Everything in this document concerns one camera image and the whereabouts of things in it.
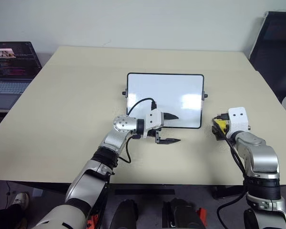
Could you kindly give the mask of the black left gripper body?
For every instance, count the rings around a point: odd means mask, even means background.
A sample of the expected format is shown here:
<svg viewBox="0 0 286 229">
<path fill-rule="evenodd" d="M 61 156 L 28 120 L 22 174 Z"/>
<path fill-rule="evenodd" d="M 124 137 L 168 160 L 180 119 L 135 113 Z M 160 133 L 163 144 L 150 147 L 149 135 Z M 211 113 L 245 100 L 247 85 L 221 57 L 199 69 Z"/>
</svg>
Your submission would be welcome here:
<svg viewBox="0 0 286 229">
<path fill-rule="evenodd" d="M 156 138 L 160 137 L 160 131 L 164 126 L 164 113 L 152 111 L 147 121 L 147 136 Z"/>
</svg>

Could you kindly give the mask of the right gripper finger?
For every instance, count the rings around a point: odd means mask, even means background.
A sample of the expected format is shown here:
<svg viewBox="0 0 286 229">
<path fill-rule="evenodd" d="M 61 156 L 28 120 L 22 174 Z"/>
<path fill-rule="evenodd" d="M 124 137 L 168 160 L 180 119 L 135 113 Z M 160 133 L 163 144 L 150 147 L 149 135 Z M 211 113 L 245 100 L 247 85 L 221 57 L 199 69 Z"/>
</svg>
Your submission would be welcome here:
<svg viewBox="0 0 286 229">
<path fill-rule="evenodd" d="M 225 140 L 225 133 L 222 131 L 219 125 L 212 125 L 212 133 L 217 141 Z"/>
</svg>

